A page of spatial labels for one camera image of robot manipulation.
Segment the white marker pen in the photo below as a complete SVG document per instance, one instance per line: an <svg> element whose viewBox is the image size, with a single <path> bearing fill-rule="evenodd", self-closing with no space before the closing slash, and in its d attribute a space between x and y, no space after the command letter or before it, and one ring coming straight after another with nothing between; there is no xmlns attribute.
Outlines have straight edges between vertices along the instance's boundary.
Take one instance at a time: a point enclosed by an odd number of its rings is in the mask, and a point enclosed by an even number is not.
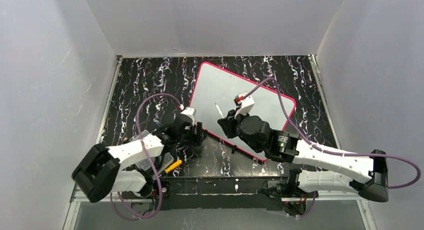
<svg viewBox="0 0 424 230"><path fill-rule="evenodd" d="M216 109L217 109L217 111L218 111L218 113L219 113L220 117L221 117L221 118L224 118L223 113L222 113L222 111L221 111L221 109L220 109L220 107L219 107L219 105L218 105L217 103L215 103L215 107L216 107Z"/></svg>

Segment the pink framed whiteboard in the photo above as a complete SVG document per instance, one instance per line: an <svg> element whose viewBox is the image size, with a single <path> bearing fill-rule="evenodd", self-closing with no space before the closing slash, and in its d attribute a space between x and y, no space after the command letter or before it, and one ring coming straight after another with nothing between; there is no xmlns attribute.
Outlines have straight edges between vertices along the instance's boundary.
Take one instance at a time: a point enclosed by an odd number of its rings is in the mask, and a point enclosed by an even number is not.
<svg viewBox="0 0 424 230"><path fill-rule="evenodd" d="M254 152L238 137L227 138L218 120L226 117L228 111L236 110L260 117L271 129L282 130L296 109L295 99L209 62L199 67L189 105L195 108L196 121L212 136L260 161L266 161L263 152Z"/></svg>

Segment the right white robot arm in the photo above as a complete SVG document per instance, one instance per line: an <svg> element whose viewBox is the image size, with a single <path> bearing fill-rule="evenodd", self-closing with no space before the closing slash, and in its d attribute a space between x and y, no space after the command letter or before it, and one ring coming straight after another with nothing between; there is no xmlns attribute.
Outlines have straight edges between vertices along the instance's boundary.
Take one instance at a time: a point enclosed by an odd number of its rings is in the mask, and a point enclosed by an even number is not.
<svg viewBox="0 0 424 230"><path fill-rule="evenodd" d="M375 202L387 202L388 169L383 157L360 156L351 152L307 143L298 134L271 129L268 122L249 114L236 115L230 110L227 117L217 120L226 138L239 138L256 153L264 153L275 162L305 164L321 171L296 171L287 188L299 188L305 193L342 191L358 194Z"/></svg>

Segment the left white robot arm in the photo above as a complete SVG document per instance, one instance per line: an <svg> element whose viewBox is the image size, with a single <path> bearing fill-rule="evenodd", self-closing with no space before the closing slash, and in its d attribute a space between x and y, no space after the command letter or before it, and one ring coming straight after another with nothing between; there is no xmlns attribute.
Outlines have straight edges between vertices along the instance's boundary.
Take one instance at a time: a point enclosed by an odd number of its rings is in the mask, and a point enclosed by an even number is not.
<svg viewBox="0 0 424 230"><path fill-rule="evenodd" d="M206 137L202 122L192 123L187 116L178 116L143 138L132 142L105 146L94 145L71 174L71 178L92 203L113 192L140 193L157 177L145 170L126 168L143 160L166 154L174 145L201 146Z"/></svg>

